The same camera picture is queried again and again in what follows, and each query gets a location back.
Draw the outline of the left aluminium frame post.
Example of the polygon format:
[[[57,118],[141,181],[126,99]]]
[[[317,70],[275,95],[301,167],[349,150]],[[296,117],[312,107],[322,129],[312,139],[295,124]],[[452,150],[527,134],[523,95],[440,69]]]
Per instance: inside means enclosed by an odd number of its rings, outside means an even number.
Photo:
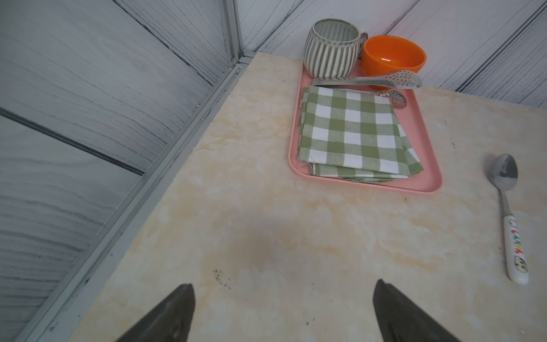
[[[235,65],[244,55],[237,1],[219,0],[218,4],[227,57]]]

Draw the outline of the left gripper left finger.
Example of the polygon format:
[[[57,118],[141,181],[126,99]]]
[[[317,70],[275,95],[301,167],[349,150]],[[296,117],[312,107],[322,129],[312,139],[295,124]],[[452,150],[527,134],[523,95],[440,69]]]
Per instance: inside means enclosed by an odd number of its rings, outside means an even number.
[[[117,342],[185,342],[188,339],[195,306],[193,285],[181,284],[118,338]]]

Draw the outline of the green checkered cloth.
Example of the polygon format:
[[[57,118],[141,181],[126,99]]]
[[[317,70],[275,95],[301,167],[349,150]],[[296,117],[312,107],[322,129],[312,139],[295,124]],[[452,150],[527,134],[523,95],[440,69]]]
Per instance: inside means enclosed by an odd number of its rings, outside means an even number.
[[[388,98],[305,87],[298,130],[297,159],[316,177],[382,183],[424,171]]]

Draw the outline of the metal utensil on tray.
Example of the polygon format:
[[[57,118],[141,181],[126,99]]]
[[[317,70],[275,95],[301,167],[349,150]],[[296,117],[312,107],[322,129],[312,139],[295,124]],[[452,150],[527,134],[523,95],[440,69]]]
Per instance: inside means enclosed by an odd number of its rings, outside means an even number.
[[[313,86],[383,86],[389,88],[385,91],[376,91],[373,94],[388,98],[395,109],[407,106],[406,97],[397,89],[414,90],[423,85],[423,80],[412,71],[402,70],[379,76],[361,76],[355,78],[321,80],[313,79]]]

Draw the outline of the metal spoon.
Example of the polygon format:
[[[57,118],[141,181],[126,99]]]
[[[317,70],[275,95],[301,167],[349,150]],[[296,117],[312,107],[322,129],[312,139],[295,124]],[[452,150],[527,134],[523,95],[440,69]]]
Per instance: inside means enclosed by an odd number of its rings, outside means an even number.
[[[514,157],[510,154],[497,156],[490,166],[488,176],[492,185],[497,188],[501,199],[508,276],[511,281],[517,284],[528,284],[528,266],[521,243],[521,235],[517,219],[510,210],[506,194],[517,184],[518,180],[518,167]]]

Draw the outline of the orange bowl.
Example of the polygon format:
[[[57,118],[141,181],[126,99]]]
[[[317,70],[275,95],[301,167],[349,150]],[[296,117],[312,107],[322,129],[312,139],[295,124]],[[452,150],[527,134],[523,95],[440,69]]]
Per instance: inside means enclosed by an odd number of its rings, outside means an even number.
[[[396,36],[374,36],[363,43],[361,68],[365,76],[396,71],[418,73],[427,62],[426,52],[417,44]]]

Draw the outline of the pink tray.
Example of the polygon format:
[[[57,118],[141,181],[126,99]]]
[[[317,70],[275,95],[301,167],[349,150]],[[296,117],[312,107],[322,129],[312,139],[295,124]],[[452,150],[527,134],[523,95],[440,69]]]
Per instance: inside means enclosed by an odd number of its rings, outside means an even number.
[[[289,166],[300,177],[308,180],[317,180],[321,182],[340,183],[345,185],[371,187],[371,188],[385,188],[387,190],[394,190],[398,192],[409,192],[418,195],[431,195],[440,190],[443,184],[442,172],[437,162],[434,148],[429,137],[426,125],[424,123],[423,115],[420,112],[420,108],[417,105],[417,99],[413,91],[403,91],[402,94],[406,97],[408,104],[405,108],[395,109],[395,115],[400,121],[405,133],[407,134],[411,145],[413,146],[417,156],[420,158],[423,164],[424,171],[412,176],[406,180],[396,180],[391,182],[382,183],[359,183],[350,182],[346,180],[333,179],[333,178],[321,178],[311,175],[308,165],[303,162],[299,162],[298,147],[300,133],[298,130],[299,119],[301,115],[301,101],[303,98],[303,88],[312,86],[312,78],[306,70],[301,71],[299,92],[297,95],[295,114],[293,118],[293,127],[291,129],[291,138],[289,143]],[[370,91],[364,91],[363,89],[355,90],[348,88],[336,88],[352,91],[362,91],[372,93]]]

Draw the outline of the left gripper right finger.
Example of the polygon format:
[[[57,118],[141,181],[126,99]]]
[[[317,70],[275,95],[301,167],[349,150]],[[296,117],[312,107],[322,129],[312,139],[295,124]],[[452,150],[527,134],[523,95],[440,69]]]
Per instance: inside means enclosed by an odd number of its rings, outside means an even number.
[[[384,341],[457,341],[446,328],[392,284],[379,279],[373,306]]]

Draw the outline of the striped grey mug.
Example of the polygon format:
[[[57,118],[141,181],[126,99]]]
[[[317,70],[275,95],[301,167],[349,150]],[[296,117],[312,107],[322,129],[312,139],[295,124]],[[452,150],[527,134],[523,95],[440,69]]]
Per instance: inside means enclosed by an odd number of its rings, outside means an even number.
[[[303,66],[312,78],[347,78],[368,39],[353,24],[340,19],[322,19],[310,29],[304,48]]]

